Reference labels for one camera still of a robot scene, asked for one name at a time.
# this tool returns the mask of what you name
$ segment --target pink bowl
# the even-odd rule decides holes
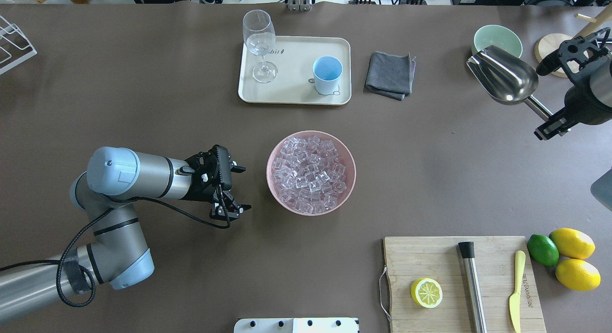
[[[290,139],[292,137],[296,137],[297,139],[308,139],[308,137],[312,137],[312,136],[317,136],[322,140],[331,140],[334,142],[336,150],[338,150],[338,156],[342,158],[343,165],[345,165],[346,167],[346,171],[345,171],[346,190],[340,194],[340,196],[338,197],[338,205],[336,205],[333,209],[330,209],[323,213],[306,214],[306,213],[300,213],[299,211],[293,209],[292,207],[287,206],[287,204],[285,204],[278,197],[278,189],[274,184],[272,175],[273,175],[274,159],[276,157],[280,157],[280,150],[282,149],[285,140]],[[355,187],[355,179],[357,178],[357,168],[355,167],[355,160],[352,158],[352,154],[350,153],[348,148],[346,148],[345,144],[342,143],[342,141],[340,141],[339,139],[325,132],[315,131],[315,130],[306,130],[306,131],[300,131],[300,132],[293,133],[292,135],[289,135],[286,138],[284,138],[281,142],[278,142],[278,144],[272,150],[272,153],[270,154],[270,157],[268,159],[268,163],[266,166],[266,178],[267,178],[268,188],[270,189],[270,192],[272,192],[272,196],[274,196],[276,201],[279,202],[285,209],[291,211],[292,213],[299,214],[299,215],[319,216],[319,215],[331,213],[335,209],[338,209],[346,201],[346,199],[348,199],[348,196],[350,196],[352,189]]]

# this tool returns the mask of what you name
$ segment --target wooden round base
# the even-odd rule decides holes
[[[542,37],[542,39],[540,39],[539,41],[537,41],[537,43],[535,43],[535,46],[534,46],[534,54],[536,55],[535,59],[537,59],[538,63],[540,63],[542,59],[544,59],[544,57],[548,56],[554,50],[557,50],[559,48],[559,45],[568,39],[572,39],[572,37],[570,35],[566,35],[562,33],[553,33],[553,34],[545,35],[544,37]],[[571,63],[570,69],[572,70],[572,72],[577,72],[578,65],[575,63]],[[563,70],[560,68],[552,72],[552,74],[555,76],[564,77],[564,78],[568,77],[566,73],[564,73]]]

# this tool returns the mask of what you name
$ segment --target table surface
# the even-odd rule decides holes
[[[278,35],[342,37],[351,45],[352,99],[341,107],[247,104],[238,97],[242,16],[269,11]],[[612,326],[611,213],[590,185],[612,165],[612,124],[576,126],[538,141],[526,105],[499,105],[465,66],[470,38],[502,24],[532,46],[573,34],[577,12],[597,8],[391,7],[282,4],[201,6],[3,6],[39,54],[0,76],[0,265],[60,253],[85,225],[68,188],[96,148],[117,146],[184,159],[227,146],[247,172],[232,192],[253,205],[228,230],[199,226],[138,203],[156,270],[133,287],[98,288],[94,302],[58,302],[0,331],[231,332],[238,318],[356,316],[362,332],[387,331],[378,300],[385,236],[547,235],[580,229],[597,250],[603,281],[564,288],[534,265],[549,332]],[[374,51],[417,57],[404,101],[363,83]],[[540,78],[552,111],[568,80]],[[320,217],[275,202],[265,166],[273,147],[322,130],[352,152],[348,201]],[[206,217],[206,203],[173,202]],[[91,242],[87,233],[79,244]]]

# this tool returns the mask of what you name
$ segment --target green bowl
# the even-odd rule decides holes
[[[479,28],[472,41],[472,54],[491,45],[505,50],[512,56],[520,57],[523,54],[523,44],[518,35],[503,26],[486,25]]]

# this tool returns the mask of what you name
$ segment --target yellow knife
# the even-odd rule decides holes
[[[525,270],[525,252],[514,255],[514,293],[510,296],[510,319],[516,333],[521,333],[521,283]]]

